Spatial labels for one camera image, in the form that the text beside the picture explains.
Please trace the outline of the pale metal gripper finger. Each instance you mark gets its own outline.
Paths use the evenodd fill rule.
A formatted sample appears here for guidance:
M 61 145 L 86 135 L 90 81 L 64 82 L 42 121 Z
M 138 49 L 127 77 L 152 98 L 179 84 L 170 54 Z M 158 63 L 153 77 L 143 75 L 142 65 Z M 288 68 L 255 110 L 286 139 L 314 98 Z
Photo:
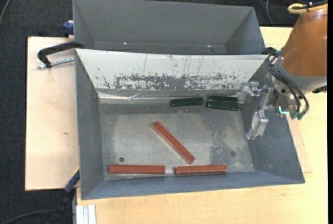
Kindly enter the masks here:
M 268 124 L 268 118 L 265 111 L 255 111 L 251 120 L 250 129 L 246 132 L 246 138 L 248 140 L 254 140 L 256 137 L 262 137 L 266 126 Z
M 260 87 L 259 82 L 242 83 L 240 91 L 237 93 L 239 103 L 245 103 L 247 97 L 259 97 L 268 92 L 268 87 L 263 85 Z

